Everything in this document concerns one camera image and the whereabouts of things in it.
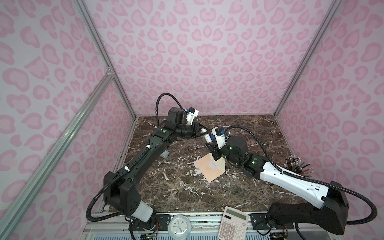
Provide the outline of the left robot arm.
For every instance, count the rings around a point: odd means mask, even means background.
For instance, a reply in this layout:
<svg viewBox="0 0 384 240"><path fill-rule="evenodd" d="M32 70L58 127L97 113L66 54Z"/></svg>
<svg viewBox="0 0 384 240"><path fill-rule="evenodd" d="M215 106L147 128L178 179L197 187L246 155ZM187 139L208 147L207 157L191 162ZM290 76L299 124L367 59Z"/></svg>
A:
<svg viewBox="0 0 384 240"><path fill-rule="evenodd" d="M171 108L167 118L151 133L144 148L116 173L105 175L101 196L116 212L102 217L88 217L88 221L125 216L143 223L152 223L156 211L142 201L137 187L146 171L173 142L179 138L189 140L207 134L208 130L195 121L198 114L194 108Z"/></svg>

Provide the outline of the white glue stick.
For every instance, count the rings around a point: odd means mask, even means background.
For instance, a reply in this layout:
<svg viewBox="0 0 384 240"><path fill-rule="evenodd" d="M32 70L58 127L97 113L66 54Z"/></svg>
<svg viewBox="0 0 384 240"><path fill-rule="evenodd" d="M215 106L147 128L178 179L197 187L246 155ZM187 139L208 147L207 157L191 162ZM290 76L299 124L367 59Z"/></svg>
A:
<svg viewBox="0 0 384 240"><path fill-rule="evenodd" d="M211 142L212 142L212 139L211 139L211 137L210 137L210 135L209 135L209 131L208 131L208 130L206 130L206 129L201 129L201 134L202 134L202 136L205 138L205 140L206 140L207 143L211 143Z"/></svg>

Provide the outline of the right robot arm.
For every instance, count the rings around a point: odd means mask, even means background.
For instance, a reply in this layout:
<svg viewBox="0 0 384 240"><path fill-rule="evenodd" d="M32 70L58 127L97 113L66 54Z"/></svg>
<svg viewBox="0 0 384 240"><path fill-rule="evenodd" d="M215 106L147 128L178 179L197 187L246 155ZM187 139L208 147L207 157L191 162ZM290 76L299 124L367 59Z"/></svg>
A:
<svg viewBox="0 0 384 240"><path fill-rule="evenodd" d="M345 233L349 210L345 193L300 180L297 174L290 177L288 172L280 172L266 158L250 153L242 137L209 136L206 142L215 161L225 159L247 177L277 185L306 200L302 204L273 203L265 216L269 226L306 223L318 225L334 235Z"/></svg>

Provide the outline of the beige envelope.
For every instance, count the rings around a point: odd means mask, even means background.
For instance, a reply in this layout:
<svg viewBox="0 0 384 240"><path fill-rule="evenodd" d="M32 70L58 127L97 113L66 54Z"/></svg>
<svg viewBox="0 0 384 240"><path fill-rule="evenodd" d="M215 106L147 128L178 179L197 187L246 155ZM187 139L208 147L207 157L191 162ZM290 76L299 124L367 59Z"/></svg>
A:
<svg viewBox="0 0 384 240"><path fill-rule="evenodd" d="M203 174L203 176L209 183L211 183L224 173L218 170L211 169L209 167L210 160L214 160L212 153L209 153L194 162L195 166L199 169L199 171Z"/></svg>

